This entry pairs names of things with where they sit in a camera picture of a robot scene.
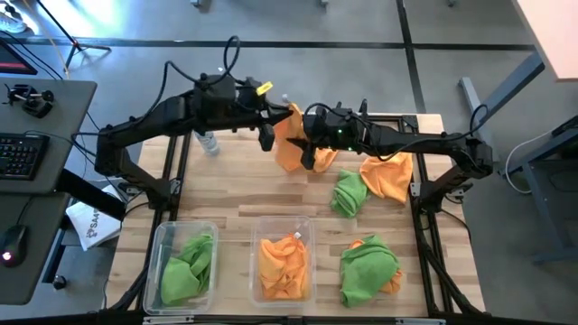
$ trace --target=computer mouse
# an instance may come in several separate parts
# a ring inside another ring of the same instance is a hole
[[[26,233],[24,225],[8,228],[0,237],[0,263],[6,267],[15,267],[26,257]]]

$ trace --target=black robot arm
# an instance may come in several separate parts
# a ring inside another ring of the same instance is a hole
[[[315,114],[307,114],[315,107]],[[307,139],[289,139],[303,149],[301,162],[306,169],[315,163],[316,148],[349,150],[358,154],[388,160],[394,153],[433,153],[448,155],[456,164],[436,181],[419,184],[420,207],[440,211],[443,197],[458,189],[470,178],[481,179],[492,174],[491,147],[469,134],[410,134],[368,121],[367,101],[359,113],[324,104],[313,104],[303,115]]]
[[[130,117],[120,125],[108,125],[98,133],[95,170],[105,176],[122,177],[146,193],[149,207],[168,209],[171,183],[156,179],[130,160],[127,146],[158,135],[201,135],[215,130],[257,128],[264,151],[271,150],[275,140],[273,125],[289,117],[293,111],[269,103],[265,94],[258,94],[261,83],[247,78],[237,86],[229,75],[202,74],[193,90],[169,97],[141,117]]]

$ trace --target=plastic bin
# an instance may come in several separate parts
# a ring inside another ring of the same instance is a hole
[[[213,236],[209,289],[178,306],[167,306],[161,300],[163,270],[169,257],[177,256],[185,243],[202,234]],[[153,252],[144,289],[143,308],[149,315],[195,315],[205,312],[212,304],[217,272],[219,230],[209,221],[171,221],[162,223],[154,232]]]
[[[259,243],[261,239],[277,241],[287,236],[299,232],[300,240],[309,251],[309,297],[305,300],[268,300],[263,296],[263,287],[259,279]],[[317,295],[317,280],[315,277],[315,231],[312,221],[303,216],[295,217],[260,217],[253,226],[251,241],[251,257],[249,258],[249,299],[256,307],[287,307],[302,308],[306,304],[315,302]]]

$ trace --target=wooden tabletop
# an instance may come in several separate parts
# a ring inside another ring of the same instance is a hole
[[[418,115],[422,133],[443,130],[439,115]],[[246,129],[232,134],[217,132],[220,155],[208,157],[192,142],[178,220],[209,220],[219,227],[216,294],[209,314],[304,314],[317,316],[426,316],[424,287],[417,258],[415,233],[408,204],[371,196],[354,219],[339,217],[329,207],[331,191],[341,169],[358,171],[366,156],[341,152],[325,173],[287,173],[274,154],[261,151],[257,132]],[[143,145],[139,165],[155,177],[163,170],[168,138],[158,137]],[[431,180],[452,167],[446,156],[426,155]],[[144,201],[138,198],[135,203]],[[444,207],[462,218],[461,207]],[[259,216],[303,215],[312,218],[316,230],[317,300],[303,311],[258,309],[248,299],[251,228]],[[107,285],[107,303],[118,301],[139,274],[148,243],[153,212],[135,210],[125,219]],[[468,234],[452,218],[438,214],[440,237],[448,273],[477,308],[484,310],[480,285]],[[404,272],[401,291],[382,292],[356,308],[340,303],[340,254],[354,239],[379,235],[399,257]],[[434,293],[442,299],[434,271]]]
[[[578,1],[513,0],[557,81],[578,81]]]

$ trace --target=white paper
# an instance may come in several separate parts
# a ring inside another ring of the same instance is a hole
[[[106,186],[103,191],[120,200],[117,190],[112,185]],[[85,203],[78,202],[68,207],[66,214],[79,234],[84,251],[120,234],[120,221]]]

